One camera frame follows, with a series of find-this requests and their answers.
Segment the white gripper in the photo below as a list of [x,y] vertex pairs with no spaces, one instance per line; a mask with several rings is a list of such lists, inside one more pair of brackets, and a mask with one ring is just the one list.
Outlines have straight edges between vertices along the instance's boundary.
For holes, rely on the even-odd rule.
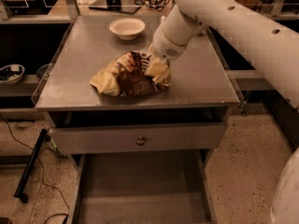
[[167,60],[176,60],[188,47],[191,32],[186,26],[167,25],[161,23],[155,31],[151,43],[155,55],[145,71],[148,77],[154,77],[154,84],[168,85],[171,79],[171,69]]

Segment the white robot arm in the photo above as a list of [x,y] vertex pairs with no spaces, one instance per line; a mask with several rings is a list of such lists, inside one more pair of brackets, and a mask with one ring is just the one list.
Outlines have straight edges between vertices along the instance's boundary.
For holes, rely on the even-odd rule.
[[175,0],[154,33],[152,50],[161,58],[175,60],[208,26],[247,59],[293,109],[298,109],[298,34],[235,0]]

